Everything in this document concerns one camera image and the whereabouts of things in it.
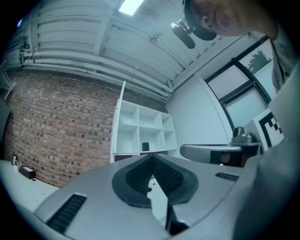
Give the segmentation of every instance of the gray shirt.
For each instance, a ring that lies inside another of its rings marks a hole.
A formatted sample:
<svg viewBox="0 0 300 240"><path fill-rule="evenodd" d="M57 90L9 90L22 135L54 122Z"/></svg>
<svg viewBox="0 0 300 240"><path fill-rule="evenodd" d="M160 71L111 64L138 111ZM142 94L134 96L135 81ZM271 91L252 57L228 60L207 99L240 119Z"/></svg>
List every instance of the gray shirt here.
<svg viewBox="0 0 300 240"><path fill-rule="evenodd" d="M296 66L298 56L294 47L279 24L277 38L272 43L273 50L273 85L278 92Z"/></svg>

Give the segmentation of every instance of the vent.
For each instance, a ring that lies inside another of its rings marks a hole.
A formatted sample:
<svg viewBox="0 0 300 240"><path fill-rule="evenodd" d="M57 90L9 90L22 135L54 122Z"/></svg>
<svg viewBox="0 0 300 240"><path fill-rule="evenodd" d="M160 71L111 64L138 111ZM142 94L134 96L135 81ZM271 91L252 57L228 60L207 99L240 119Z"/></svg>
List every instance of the vent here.
<svg viewBox="0 0 300 240"><path fill-rule="evenodd" d="M239 177L236 176L236 175L231 175L231 174L227 174L227 173L224 173L224 172L218 172L216 174L216 177L227 179L229 181L234 181L234 182L236 182L239 179Z"/></svg>
<svg viewBox="0 0 300 240"><path fill-rule="evenodd" d="M59 233L64 233L87 198L73 194L48 221L47 225Z"/></svg>

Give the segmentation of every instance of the cap brim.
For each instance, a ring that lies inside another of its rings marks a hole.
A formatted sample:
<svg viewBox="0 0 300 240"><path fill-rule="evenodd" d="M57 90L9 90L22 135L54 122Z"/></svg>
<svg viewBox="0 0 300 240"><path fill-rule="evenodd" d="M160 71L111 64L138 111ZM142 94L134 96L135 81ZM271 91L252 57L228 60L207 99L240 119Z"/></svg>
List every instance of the cap brim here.
<svg viewBox="0 0 300 240"><path fill-rule="evenodd" d="M193 16L193 13L190 10L190 2L190 0L186 0L184 4L184 15L188 27L191 29L192 33L194 33L198 38L205 41L213 40L217 36L216 33L208 31L207 29L199 26L198 22Z"/></svg>

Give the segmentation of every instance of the tree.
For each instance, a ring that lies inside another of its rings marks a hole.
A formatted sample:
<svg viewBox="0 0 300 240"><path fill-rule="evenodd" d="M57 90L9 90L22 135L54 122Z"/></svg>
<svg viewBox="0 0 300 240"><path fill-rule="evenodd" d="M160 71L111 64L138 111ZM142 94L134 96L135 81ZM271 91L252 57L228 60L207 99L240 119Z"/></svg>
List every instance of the tree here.
<svg viewBox="0 0 300 240"><path fill-rule="evenodd" d="M252 54L252 59L250 60L247 69L255 74L264 66L266 66L272 59L266 57L262 50L258 50L255 54Z"/></svg>

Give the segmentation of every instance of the cap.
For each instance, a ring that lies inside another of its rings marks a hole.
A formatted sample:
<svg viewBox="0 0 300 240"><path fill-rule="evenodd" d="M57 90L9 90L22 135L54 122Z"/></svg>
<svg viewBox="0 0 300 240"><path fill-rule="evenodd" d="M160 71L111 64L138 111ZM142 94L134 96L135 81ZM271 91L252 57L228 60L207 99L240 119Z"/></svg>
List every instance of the cap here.
<svg viewBox="0 0 300 240"><path fill-rule="evenodd" d="M182 0L183 12L188 27L191 29L198 38L205 41L213 40L217 35L214 32L208 31L207 29L201 27L197 20L195 19L193 13L190 10L190 4L192 0Z"/></svg>

